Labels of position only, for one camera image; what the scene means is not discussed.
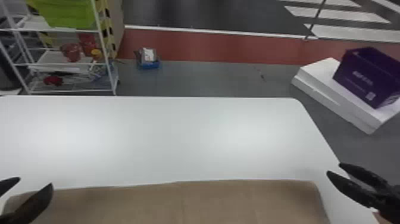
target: white stripe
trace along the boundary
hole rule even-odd
[[[295,16],[301,17],[315,17],[318,9],[316,8],[303,8],[303,7],[291,7],[285,6]],[[354,20],[354,21],[366,21],[366,22],[378,22],[378,23],[390,23],[374,13],[363,13],[355,11],[342,11],[342,10],[322,10],[319,16],[320,18],[332,18],[337,20]]]
[[[319,38],[400,43],[399,30],[314,25],[312,32]]]
[[[187,29],[187,28],[173,28],[173,27],[160,27],[160,26],[125,25],[125,28],[126,29],[136,29],[136,30],[162,30],[162,31],[189,32],[189,33],[212,33],[212,34],[241,35],[241,36],[264,36],[264,37],[268,37],[268,38],[303,39],[305,36],[305,35],[290,35],[290,34],[278,34],[278,33],[251,33],[251,32],[207,30],[207,29]],[[310,36],[310,39],[318,39],[318,38],[316,38],[315,36]]]
[[[322,3],[322,0],[279,0],[279,1],[305,2],[305,3],[314,3],[314,4]],[[350,0],[327,0],[325,5],[341,5],[341,6],[361,7],[360,5],[354,3]]]
[[[389,2],[387,0],[371,0],[371,1],[374,1],[374,2],[376,2],[378,4],[381,4],[381,5],[383,5],[383,6],[387,7],[387,8],[390,8],[393,11],[396,11],[396,12],[400,13],[400,6],[394,4],[393,2]]]

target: wire shelf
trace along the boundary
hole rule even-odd
[[[110,58],[112,39],[107,38],[111,36],[110,30],[103,29],[107,24],[107,3],[103,0],[90,1],[95,18],[93,26],[90,29],[74,29],[49,26],[43,16],[28,8],[25,0],[0,0],[7,18],[0,24],[0,31],[7,34],[0,42],[0,50],[7,55],[28,94],[85,91],[111,91],[116,94],[118,71]],[[66,44],[80,46],[79,61],[69,62],[64,56],[60,48]],[[101,50],[101,62],[96,61],[99,59],[97,56],[85,56],[90,55],[92,49]],[[49,76],[62,78],[62,85],[47,85],[44,80]]]
[[[46,85],[44,77],[35,77],[29,83],[29,89],[33,93],[40,92],[82,92],[82,91],[110,91],[111,83],[108,76],[94,79],[88,75],[75,74],[70,77],[63,77],[61,86],[53,84]]]

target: concrete floor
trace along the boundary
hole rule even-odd
[[[120,96],[291,97],[303,103],[341,162],[400,184],[400,115],[366,135],[290,84],[299,66],[164,61],[158,70],[119,63]]]

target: cardboard box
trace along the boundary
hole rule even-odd
[[[373,108],[400,97],[400,62],[375,48],[346,51],[333,79]]]
[[[367,134],[400,112],[400,101],[374,109],[333,79],[340,62],[334,58],[300,68],[292,84]]]

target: white foam board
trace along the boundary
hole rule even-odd
[[[373,129],[379,128],[400,112],[400,100],[394,104],[374,109],[337,83],[333,79],[333,75],[339,64],[340,62],[334,58],[326,58],[301,67],[296,77],[322,92],[325,101],[333,100],[339,105],[343,113],[351,114]]]
[[[376,128],[369,126],[359,118],[355,117],[353,114],[341,108],[335,100],[329,98],[323,92],[320,92],[318,89],[316,89],[314,86],[310,85],[306,81],[302,80],[300,77],[294,77],[292,80],[292,84],[314,98],[325,107],[327,107],[329,110],[332,110],[334,113],[341,116],[346,121],[352,123],[354,126],[362,130],[366,134],[371,135],[375,132],[375,130],[377,130]]]

